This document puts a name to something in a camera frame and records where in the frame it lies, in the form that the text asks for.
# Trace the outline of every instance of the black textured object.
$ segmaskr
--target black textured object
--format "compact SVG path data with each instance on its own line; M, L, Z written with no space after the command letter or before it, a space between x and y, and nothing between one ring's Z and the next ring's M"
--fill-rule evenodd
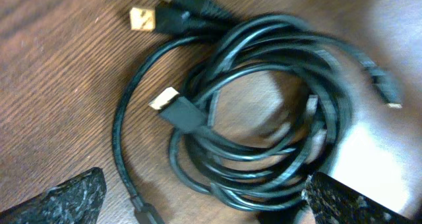
M303 198L318 224L413 223L324 173L315 173L308 179Z
M0 223L96 223L106 191L103 171L91 168L0 213Z

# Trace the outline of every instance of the table top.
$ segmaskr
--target table top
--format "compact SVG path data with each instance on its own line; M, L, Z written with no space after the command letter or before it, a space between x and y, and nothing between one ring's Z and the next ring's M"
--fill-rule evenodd
M403 86L400 110L383 105L369 78L344 59L353 89L353 126L332 176L406 217L422 202L422 0L218 0L237 16L281 11L366 51ZM111 122L123 88L152 49L170 39L130 31L129 9L158 0L0 0L0 210L91 167L107 196L98 223L136 223L111 152ZM185 187L167 160L171 126L148 108L180 85L207 47L175 49L140 83L123 128L130 174L166 223L256 223ZM216 130L263 141L295 111L300 81L261 73L224 88ZM182 165L194 175L186 155Z

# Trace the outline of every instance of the black cable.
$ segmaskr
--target black cable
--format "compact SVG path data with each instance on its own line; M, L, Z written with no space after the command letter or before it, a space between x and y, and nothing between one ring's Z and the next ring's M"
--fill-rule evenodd
M221 24L221 18L215 21ZM401 103L397 84L391 75L378 68L362 51L336 38L312 32L303 20L294 16L266 14L237 22L227 32L210 32L206 29L203 33L196 32L194 36L181 36L164 44L145 60L123 92L116 110L112 133L113 153L119 174L132 199L140 195L127 173L121 154L121 127L125 110L142 77L162 55L176 47L194 43L216 44L216 47L211 57L192 69L180 89L181 96L187 98L186 101L190 101L194 109L191 105L185 105L186 101L178 101L180 105L171 107L175 109L169 106L160 111L163 118L175 125L169 142L170 164L175 174L189 188L214 195L239 210L275 211L301 205L303 201L300 193L307 175L315 171L329 171L336 146L351 124L353 109L350 93L340 74L341 65L322 45L336 46L352 56L369 73L386 103L391 106ZM298 76L307 84L308 98L318 98L312 118L309 119L304 109L287 134L270 148L237 144L212 130L222 87L242 76L260 71L278 71ZM208 117L203 124L200 116L190 113L181 118L177 113L182 113L184 109L197 110L197 113ZM192 127L191 121L198 124ZM309 128L308 136L293 143L293 137L303 126ZM323 152L314 161L306 163L313 137L321 130L326 131ZM185 137L191 161L208 178L209 184L195 181L180 167L177 156L182 136ZM222 159L256 161L280 154L286 155L286 158L266 169L254 171L238 171L222 163ZM138 206L143 205L142 200L138 202Z

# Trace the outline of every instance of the usb cable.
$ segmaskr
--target usb cable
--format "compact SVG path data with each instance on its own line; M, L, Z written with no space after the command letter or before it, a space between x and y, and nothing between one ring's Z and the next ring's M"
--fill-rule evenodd
M165 89L150 106L174 126L169 160L177 177L189 188L210 194L226 205L243 211L297 210L307 175L330 170L337 145L353 117L351 94L342 78L342 66L325 46L337 47L355 59L371 77L387 106L401 108L401 93L394 77L378 67L356 47L311 30L300 18L264 14L239 20L213 0L163 0L168 6L134 7L133 30L174 35L139 66L116 109L112 143L117 170L127 187L140 223L163 223L158 212L144 202L125 167L121 153L121 128L130 98L148 69L168 51L194 43L213 45L211 57L194 66L179 91ZM306 108L287 134L270 148L253 148L224 138L214 130L220 90L230 82L255 72L284 72L301 78L314 99L312 113ZM308 136L293 142L301 128ZM324 150L307 163L315 134L324 130ZM180 167L177 156L181 137L195 167L208 178L194 180ZM258 161L273 155L286 158L265 169L240 171L224 166L223 159ZM295 215L296 211L287 211Z

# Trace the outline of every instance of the brown wood grain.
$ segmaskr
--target brown wood grain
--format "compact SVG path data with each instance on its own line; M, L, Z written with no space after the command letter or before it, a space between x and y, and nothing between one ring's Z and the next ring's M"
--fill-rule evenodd
M403 84L402 110L381 104L368 78L345 60L355 94L353 128L334 178L411 217L422 201L422 0L218 0L242 17L282 11L363 48ZM0 210L93 166L107 196L98 223L135 223L111 153L111 122L126 83L169 39L129 30L133 5L158 0L0 0ZM167 162L171 127L148 108L177 86L206 47L163 57L140 83L125 117L123 151L136 185L167 223L254 223L181 184ZM282 74L246 77L225 88L217 130L259 139L294 112L300 83ZM195 173L182 155L182 164Z

